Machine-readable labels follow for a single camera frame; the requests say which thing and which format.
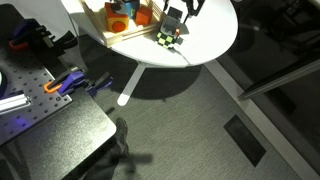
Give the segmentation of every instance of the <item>yellow object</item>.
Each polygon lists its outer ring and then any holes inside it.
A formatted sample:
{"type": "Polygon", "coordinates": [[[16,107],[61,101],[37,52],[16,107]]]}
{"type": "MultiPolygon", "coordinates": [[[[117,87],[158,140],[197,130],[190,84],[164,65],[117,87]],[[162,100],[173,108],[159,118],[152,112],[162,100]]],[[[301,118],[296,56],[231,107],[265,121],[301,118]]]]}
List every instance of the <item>yellow object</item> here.
{"type": "Polygon", "coordinates": [[[118,14],[111,9],[111,3],[105,3],[107,30],[117,33],[128,29],[129,16],[118,14]]]}

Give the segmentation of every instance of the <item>gray carpet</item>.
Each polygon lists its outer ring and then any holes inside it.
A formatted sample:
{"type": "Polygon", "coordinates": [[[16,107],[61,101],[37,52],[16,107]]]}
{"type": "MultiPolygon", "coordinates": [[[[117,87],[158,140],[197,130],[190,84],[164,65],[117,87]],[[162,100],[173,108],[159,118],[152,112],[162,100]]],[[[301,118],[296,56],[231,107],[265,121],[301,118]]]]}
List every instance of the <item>gray carpet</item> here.
{"type": "Polygon", "coordinates": [[[129,127],[131,157],[121,161],[114,179],[299,179],[204,66],[147,69],[120,107],[117,98],[136,63],[110,57],[91,41],[80,41],[91,76],[108,70],[115,78],[95,100],[112,120],[123,117],[129,127]],[[223,128],[234,115],[267,150],[256,167],[223,128]]]}

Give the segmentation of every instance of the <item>black desk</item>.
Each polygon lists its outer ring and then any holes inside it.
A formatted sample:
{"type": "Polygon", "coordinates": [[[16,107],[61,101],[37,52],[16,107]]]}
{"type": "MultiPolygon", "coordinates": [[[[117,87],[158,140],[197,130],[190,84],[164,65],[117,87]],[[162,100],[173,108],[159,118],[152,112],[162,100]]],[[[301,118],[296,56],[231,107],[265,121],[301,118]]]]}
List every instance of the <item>black desk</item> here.
{"type": "MultiPolygon", "coordinates": [[[[0,5],[0,16],[3,40],[22,16],[9,4],[0,5]]],[[[71,98],[67,107],[0,147],[0,161],[13,167],[17,179],[62,179],[114,134],[115,125],[83,89],[71,98]]]]}

